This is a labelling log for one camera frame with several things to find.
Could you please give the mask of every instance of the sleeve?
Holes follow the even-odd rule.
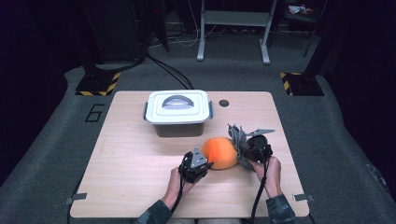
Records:
[[[143,213],[135,224],[165,224],[172,216],[169,208],[158,200],[145,213]]]
[[[278,195],[265,201],[268,208],[268,217],[271,223],[297,223],[293,209],[290,207],[284,194]]]

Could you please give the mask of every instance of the table leg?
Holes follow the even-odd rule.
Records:
[[[268,35],[271,30],[271,23],[274,17],[276,2],[277,0],[273,0],[273,3],[271,5],[271,10],[268,15],[267,24],[265,25],[264,36],[262,37],[262,39],[260,39],[260,47],[262,49],[262,62],[266,65],[270,64],[270,57],[268,55],[268,49],[266,44],[267,44]]]
[[[197,60],[199,62],[204,60],[205,53],[205,0],[202,0],[201,5],[201,39],[199,41]]]

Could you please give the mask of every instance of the yellow black warning tape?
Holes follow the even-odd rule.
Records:
[[[300,76],[301,73],[280,73],[280,78],[282,78],[283,87],[285,88],[286,94],[293,95],[293,92],[291,91],[290,84],[287,79],[287,75]]]
[[[97,95],[110,95],[116,88],[117,81],[119,80],[120,73],[117,73],[111,80],[111,84],[107,91],[76,91],[76,95],[97,96]]]

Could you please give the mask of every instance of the gray container base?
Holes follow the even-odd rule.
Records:
[[[196,137],[204,133],[204,123],[155,124],[155,132],[160,137]]]

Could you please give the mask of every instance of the white plastic container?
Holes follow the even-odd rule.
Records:
[[[160,137],[193,137],[213,118],[212,102],[198,90],[154,91],[145,105],[144,119]]]

